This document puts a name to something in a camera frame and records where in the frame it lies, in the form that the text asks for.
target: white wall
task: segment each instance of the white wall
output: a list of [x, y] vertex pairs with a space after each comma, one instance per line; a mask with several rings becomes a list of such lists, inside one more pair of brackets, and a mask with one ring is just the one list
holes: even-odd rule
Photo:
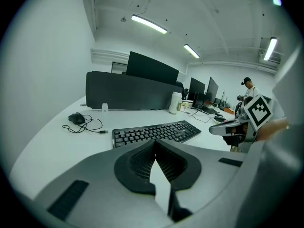
[[235, 106], [238, 102], [237, 96], [244, 95], [247, 90], [244, 85], [241, 85], [245, 77], [250, 77], [260, 93], [269, 98], [273, 95], [272, 89], [275, 85], [273, 74], [238, 66], [189, 66], [188, 73], [183, 82], [184, 88], [189, 88], [192, 77], [206, 85], [205, 92], [208, 88], [209, 79], [212, 77], [219, 86], [216, 98], [221, 99], [225, 90], [225, 95], [228, 96], [228, 102], [231, 106]]
[[35, 134], [85, 95], [93, 44], [82, 0], [27, 0], [15, 16], [0, 51], [7, 174]]
[[140, 39], [137, 36], [123, 30], [112, 28], [98, 28], [94, 49], [102, 49], [113, 52], [127, 53], [130, 51], [151, 57], [165, 63], [183, 73], [186, 71], [186, 61], [180, 60], [178, 55], [162, 51], [154, 43]]

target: white cylinder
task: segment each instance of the white cylinder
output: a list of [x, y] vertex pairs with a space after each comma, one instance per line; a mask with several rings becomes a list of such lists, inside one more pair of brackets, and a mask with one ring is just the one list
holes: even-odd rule
[[177, 105], [179, 104], [179, 100], [181, 100], [181, 93], [173, 92], [171, 98], [171, 105], [169, 106], [169, 113], [177, 113]]

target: window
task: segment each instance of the window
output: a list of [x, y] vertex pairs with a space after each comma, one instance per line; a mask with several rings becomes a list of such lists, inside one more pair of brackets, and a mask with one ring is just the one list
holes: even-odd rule
[[126, 72], [127, 71], [127, 66], [126, 64], [122, 64], [122, 63], [112, 63], [112, 70], [111, 73], [114, 74], [122, 74], [122, 72]]

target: black partition panel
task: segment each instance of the black partition panel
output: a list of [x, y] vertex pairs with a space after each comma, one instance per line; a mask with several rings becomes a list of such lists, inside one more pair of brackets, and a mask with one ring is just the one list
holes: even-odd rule
[[128, 75], [88, 72], [86, 74], [86, 105], [101, 109], [168, 109], [172, 92], [182, 88]]

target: keyboard key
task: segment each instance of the keyboard key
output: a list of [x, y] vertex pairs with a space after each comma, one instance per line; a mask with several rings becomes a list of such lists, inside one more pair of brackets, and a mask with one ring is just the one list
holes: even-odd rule
[[124, 142], [118, 142], [116, 143], [116, 147], [120, 147], [120, 146], [123, 146], [124, 145]]

